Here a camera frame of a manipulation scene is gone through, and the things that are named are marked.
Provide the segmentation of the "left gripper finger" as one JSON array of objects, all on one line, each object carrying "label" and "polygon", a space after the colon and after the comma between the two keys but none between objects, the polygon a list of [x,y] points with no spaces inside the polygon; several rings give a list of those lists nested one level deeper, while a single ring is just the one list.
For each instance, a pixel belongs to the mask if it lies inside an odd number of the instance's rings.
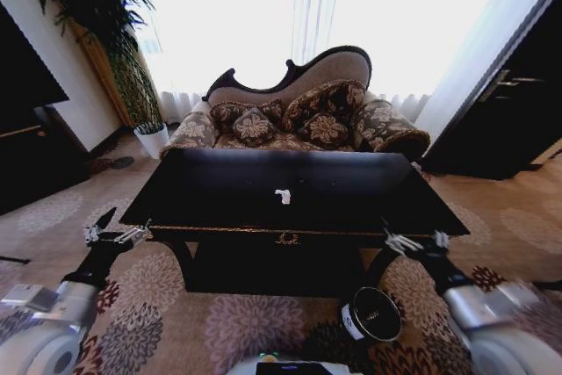
[{"label": "left gripper finger", "polygon": [[107,228],[116,211],[116,207],[111,208],[108,212],[101,215],[92,226],[88,226],[84,229],[84,239],[86,243],[98,241],[99,236]]},{"label": "left gripper finger", "polygon": [[149,223],[150,220],[148,220],[145,225],[135,226],[128,229],[125,233],[117,236],[113,242],[119,245],[130,245],[131,247],[134,247],[140,242],[150,239],[152,237],[152,233],[148,227]]}]

